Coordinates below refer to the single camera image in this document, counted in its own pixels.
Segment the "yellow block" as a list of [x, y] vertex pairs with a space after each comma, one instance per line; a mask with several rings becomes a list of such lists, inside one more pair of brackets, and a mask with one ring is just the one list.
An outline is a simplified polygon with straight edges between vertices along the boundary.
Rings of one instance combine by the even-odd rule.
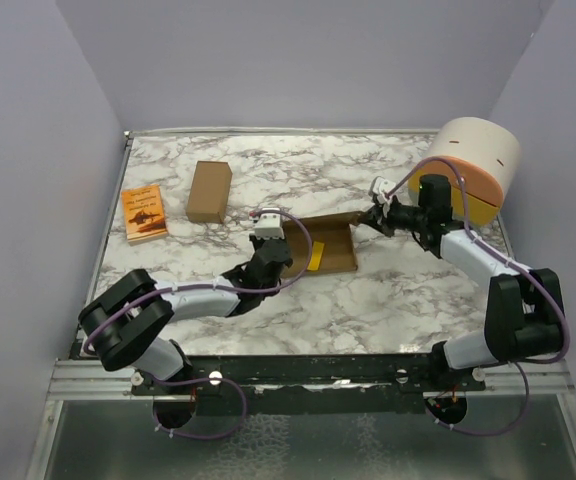
[[309, 272], [316, 272], [320, 269], [324, 248], [325, 244], [323, 242], [315, 241], [313, 243], [310, 260], [307, 265], [307, 270]]

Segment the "brown cardboard box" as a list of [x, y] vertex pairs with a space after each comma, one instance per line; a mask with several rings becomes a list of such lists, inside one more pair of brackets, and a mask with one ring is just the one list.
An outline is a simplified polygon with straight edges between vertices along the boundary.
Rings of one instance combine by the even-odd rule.
[[357, 224], [360, 215], [359, 211], [351, 211], [302, 218], [300, 222], [313, 243], [310, 261], [304, 233], [293, 220], [285, 220], [282, 227], [293, 264], [282, 273], [282, 278], [295, 277], [304, 267], [306, 275], [355, 272], [358, 261], [351, 227]]

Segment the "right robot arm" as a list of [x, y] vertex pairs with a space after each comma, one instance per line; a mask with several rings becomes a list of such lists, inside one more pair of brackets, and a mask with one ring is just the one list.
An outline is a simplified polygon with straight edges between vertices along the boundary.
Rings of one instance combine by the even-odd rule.
[[447, 177], [422, 176], [415, 205], [402, 204], [392, 194], [393, 187], [383, 177], [373, 180], [373, 205], [359, 215], [358, 224], [387, 237], [399, 230], [409, 232], [423, 250], [488, 290], [483, 327], [432, 347], [427, 378], [435, 389], [451, 390], [464, 373], [477, 367], [564, 350], [563, 302], [554, 271], [514, 262], [455, 219]]

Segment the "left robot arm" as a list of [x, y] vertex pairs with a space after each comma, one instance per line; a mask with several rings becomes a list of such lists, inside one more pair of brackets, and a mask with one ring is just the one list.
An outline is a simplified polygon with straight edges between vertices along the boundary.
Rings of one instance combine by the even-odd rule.
[[175, 340], [160, 337], [181, 320], [235, 317], [277, 293], [293, 263], [283, 239], [255, 240], [251, 259], [203, 283], [156, 282], [146, 270], [130, 271], [79, 314], [87, 335], [83, 350], [107, 371], [133, 367], [154, 378], [163, 392], [182, 392], [192, 365]]

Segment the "small folded cardboard box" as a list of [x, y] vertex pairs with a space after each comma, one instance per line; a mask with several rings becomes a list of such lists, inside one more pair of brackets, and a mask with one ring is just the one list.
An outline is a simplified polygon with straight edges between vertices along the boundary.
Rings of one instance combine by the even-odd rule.
[[192, 223], [223, 224], [229, 199], [232, 171], [226, 162], [196, 164], [186, 216]]

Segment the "white cylinder with coloured base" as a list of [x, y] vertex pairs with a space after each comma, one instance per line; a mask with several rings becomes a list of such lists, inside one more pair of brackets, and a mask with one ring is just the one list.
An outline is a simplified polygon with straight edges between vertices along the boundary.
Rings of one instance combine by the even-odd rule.
[[507, 129], [485, 119], [460, 117], [438, 131], [422, 155], [431, 157], [456, 166], [465, 185], [469, 223], [485, 226], [499, 214], [522, 153]]

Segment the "orange book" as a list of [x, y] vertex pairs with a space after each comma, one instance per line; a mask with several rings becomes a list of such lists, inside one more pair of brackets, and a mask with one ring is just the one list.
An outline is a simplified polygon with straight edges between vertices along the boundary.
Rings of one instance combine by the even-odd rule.
[[123, 190], [121, 202], [129, 245], [156, 240], [169, 234], [158, 185]]

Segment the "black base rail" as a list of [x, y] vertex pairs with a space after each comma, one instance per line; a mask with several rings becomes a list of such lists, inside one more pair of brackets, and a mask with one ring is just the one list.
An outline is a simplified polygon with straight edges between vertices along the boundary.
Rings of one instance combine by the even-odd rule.
[[198, 416], [422, 414], [424, 396], [482, 391], [471, 370], [436, 373], [427, 353], [359, 355], [195, 355], [197, 386], [164, 386], [150, 375], [135, 396], [171, 401]]

